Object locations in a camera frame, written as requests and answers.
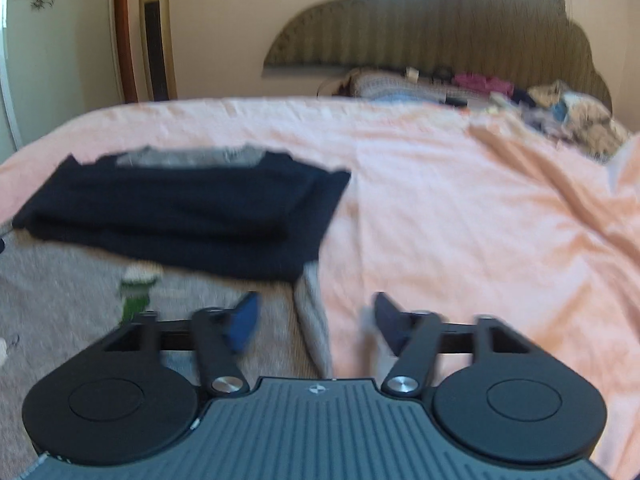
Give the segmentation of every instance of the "circular base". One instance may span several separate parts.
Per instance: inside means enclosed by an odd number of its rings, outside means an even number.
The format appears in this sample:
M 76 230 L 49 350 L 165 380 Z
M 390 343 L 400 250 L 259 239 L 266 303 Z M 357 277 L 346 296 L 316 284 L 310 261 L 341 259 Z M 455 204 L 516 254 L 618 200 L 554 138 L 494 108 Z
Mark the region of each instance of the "circular base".
M 548 356 L 509 354 L 444 379 L 438 423 L 463 447 L 508 463 L 543 465 L 587 456 L 606 407 L 598 391 Z
M 71 360 L 38 382 L 22 406 L 34 447 L 85 465 L 146 458 L 183 435 L 198 399 L 191 383 L 135 352 Z

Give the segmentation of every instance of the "blanket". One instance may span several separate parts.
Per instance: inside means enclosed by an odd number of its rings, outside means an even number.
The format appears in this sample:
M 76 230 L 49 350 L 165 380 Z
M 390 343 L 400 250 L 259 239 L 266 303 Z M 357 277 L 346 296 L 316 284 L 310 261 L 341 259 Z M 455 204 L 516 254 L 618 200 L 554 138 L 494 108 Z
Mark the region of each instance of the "blanket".
M 616 480 L 638 474 L 636 138 L 600 166 L 508 112 L 342 99 L 131 105 L 77 118 L 0 166 L 0 221 L 70 153 L 90 162 L 146 145 L 246 143 L 352 171 L 319 257 L 337 376 L 372 373 L 362 327 L 377 291 L 452 322 L 492 314 L 600 390 L 609 417 L 592 459 Z

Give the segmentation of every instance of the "folded clothes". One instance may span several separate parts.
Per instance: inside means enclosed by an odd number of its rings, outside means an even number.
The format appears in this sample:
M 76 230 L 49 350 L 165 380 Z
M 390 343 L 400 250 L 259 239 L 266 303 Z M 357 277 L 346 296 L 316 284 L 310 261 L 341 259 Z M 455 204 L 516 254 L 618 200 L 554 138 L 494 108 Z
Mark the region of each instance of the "folded clothes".
M 175 152 L 154 150 L 87 165 L 70 156 L 15 216 L 14 227 L 219 276 L 295 282 L 305 263 L 318 259 L 349 172 L 328 172 L 286 153 L 223 152 L 182 162 L 180 155 L 174 164 L 167 160 Z

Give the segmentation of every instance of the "silver screw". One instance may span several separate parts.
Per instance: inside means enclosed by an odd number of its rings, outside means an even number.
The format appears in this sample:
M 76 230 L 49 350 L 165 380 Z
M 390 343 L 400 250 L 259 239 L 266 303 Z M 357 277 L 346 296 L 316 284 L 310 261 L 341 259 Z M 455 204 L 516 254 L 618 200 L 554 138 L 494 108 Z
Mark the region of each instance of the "silver screw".
M 244 381 L 233 376 L 218 377 L 211 383 L 211 387 L 223 394 L 232 394 L 244 386 Z
M 418 381 L 416 381 L 414 378 L 411 378 L 411 377 L 398 375 L 396 377 L 390 378 L 386 382 L 386 385 L 395 392 L 399 392 L 401 394 L 408 394 L 414 391 L 418 387 Z

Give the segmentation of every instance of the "upholstered headboard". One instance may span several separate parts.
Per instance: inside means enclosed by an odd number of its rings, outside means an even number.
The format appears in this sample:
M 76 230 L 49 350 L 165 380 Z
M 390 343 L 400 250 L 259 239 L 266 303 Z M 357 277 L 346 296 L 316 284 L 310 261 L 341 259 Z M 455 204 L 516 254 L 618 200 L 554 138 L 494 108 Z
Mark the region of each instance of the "upholstered headboard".
M 438 65 L 512 81 L 566 81 L 611 108 L 584 31 L 564 0 L 332 0 L 293 18 L 267 67 L 376 66 L 432 72 Z

